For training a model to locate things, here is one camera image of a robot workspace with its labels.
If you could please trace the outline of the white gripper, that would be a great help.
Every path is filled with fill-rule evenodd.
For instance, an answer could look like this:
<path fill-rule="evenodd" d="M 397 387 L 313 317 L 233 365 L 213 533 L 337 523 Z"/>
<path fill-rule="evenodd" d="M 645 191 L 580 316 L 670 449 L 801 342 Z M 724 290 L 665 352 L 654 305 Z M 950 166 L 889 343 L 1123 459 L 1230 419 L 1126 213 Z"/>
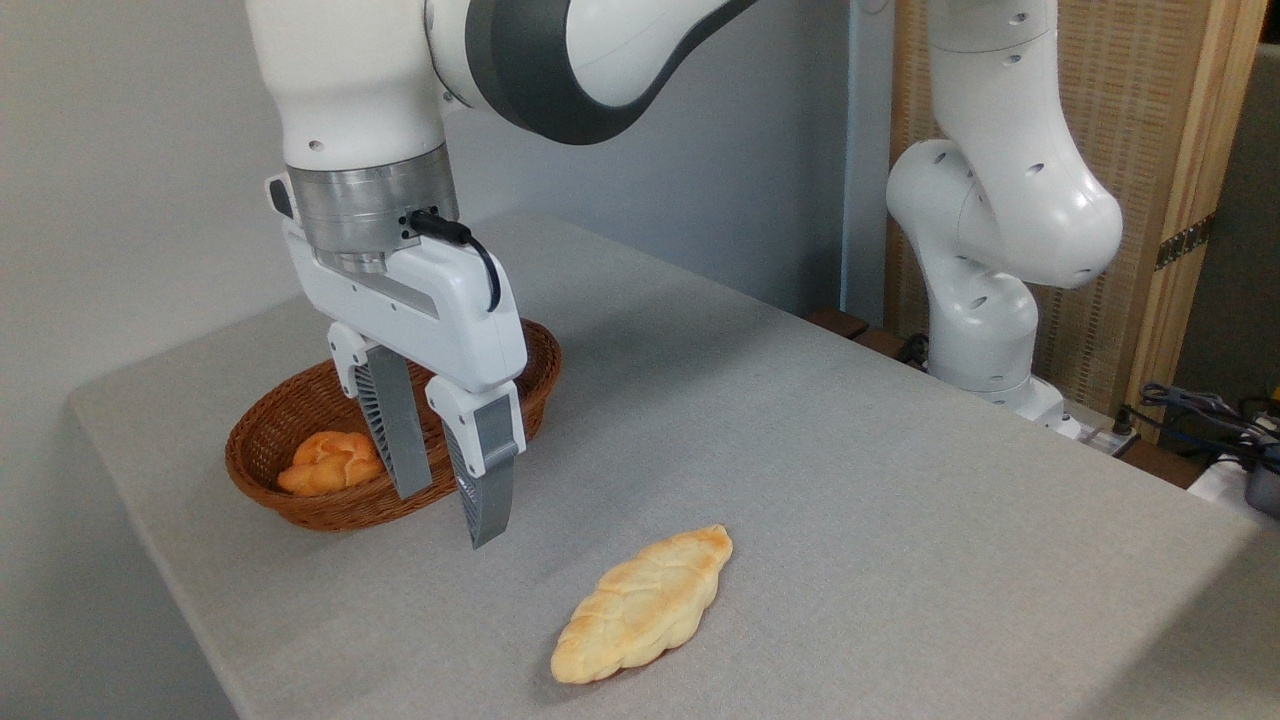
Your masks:
<path fill-rule="evenodd" d="M 511 380 L 529 356 L 504 269 L 430 237 L 361 266 L 308 242 L 287 176 L 269 178 L 268 192 L 307 299 L 335 320 L 326 340 L 340 387 L 357 401 L 398 496 L 433 483 L 407 357 L 438 374 L 426 397 L 442 419 L 472 547 L 497 538 L 509 520 L 515 459 L 526 450 Z"/>

